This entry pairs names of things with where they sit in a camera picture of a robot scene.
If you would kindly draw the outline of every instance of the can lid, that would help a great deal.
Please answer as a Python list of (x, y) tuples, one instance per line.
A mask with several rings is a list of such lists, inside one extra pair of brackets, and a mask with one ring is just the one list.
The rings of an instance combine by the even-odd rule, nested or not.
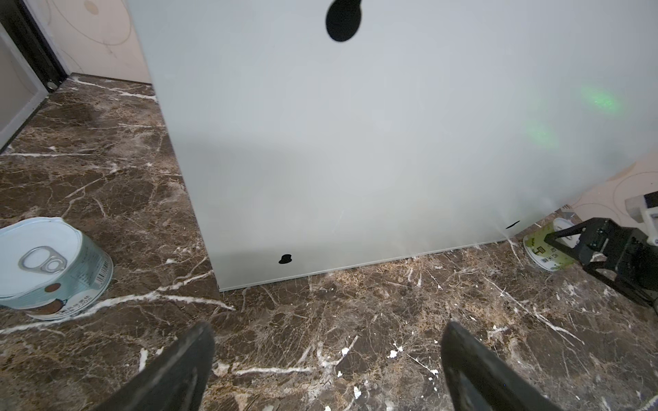
[(82, 233), (59, 217), (35, 217), (0, 230), (0, 298), (23, 295), (59, 277)]
[[(564, 218), (556, 218), (556, 219), (553, 220), (553, 229), (555, 231), (562, 231), (562, 230), (565, 230), (567, 228), (571, 228), (574, 225), (575, 224), (573, 224), (571, 221), (565, 220)], [(574, 248), (575, 246), (577, 246), (578, 241), (580, 240), (580, 234), (569, 235), (567, 237), (561, 237), (561, 238), (558, 239), (558, 241), (560, 241), (560, 240), (563, 244), (565, 244), (569, 248)]]

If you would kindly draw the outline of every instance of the marble floor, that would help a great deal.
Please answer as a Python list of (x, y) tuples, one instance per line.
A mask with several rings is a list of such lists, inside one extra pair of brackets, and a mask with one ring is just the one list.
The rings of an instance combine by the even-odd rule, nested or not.
[(0, 155), (0, 199), (0, 227), (62, 216), (115, 263), (84, 316), (0, 310), (0, 410), (91, 410), (199, 320), (206, 411), (451, 410), (450, 319), (565, 410), (658, 392), (655, 313), (575, 266), (537, 269), (518, 238), (219, 293), (148, 85), (71, 76)]

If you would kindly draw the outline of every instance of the green light spot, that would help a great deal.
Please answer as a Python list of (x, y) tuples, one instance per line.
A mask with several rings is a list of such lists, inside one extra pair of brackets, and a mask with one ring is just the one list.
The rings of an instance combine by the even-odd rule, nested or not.
[(529, 126), (528, 135), (536, 145), (545, 149), (556, 149), (559, 146), (557, 138), (555, 138), (551, 130), (544, 125), (534, 124)]
[(621, 109), (621, 104), (613, 97), (613, 95), (604, 90), (583, 87), (581, 92), (583, 99), (600, 111), (614, 114)]

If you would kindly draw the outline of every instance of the robotic arm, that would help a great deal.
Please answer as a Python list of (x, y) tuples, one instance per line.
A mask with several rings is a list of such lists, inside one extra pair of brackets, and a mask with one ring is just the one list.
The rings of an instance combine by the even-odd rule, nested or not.
[[(658, 313), (658, 191), (627, 199), (626, 210), (635, 221), (644, 222), (649, 235), (638, 228), (620, 227), (609, 218), (590, 218), (550, 233), (544, 241), (579, 261), (585, 272), (610, 288)], [(574, 248), (557, 241), (579, 234)], [(592, 261), (594, 253), (603, 254), (605, 261)], [(610, 278), (602, 269), (616, 276)]]

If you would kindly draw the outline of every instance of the patterned wallpaper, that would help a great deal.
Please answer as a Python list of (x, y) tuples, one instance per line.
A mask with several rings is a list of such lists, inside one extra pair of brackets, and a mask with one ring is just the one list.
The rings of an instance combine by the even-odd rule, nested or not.
[(26, 0), (72, 72), (151, 82), (122, 0)]
[(658, 152), (645, 155), (605, 183), (574, 199), (571, 206), (583, 220), (592, 217), (612, 218), (622, 226), (638, 227), (645, 231), (644, 224), (629, 217), (624, 201), (654, 191), (658, 191)]

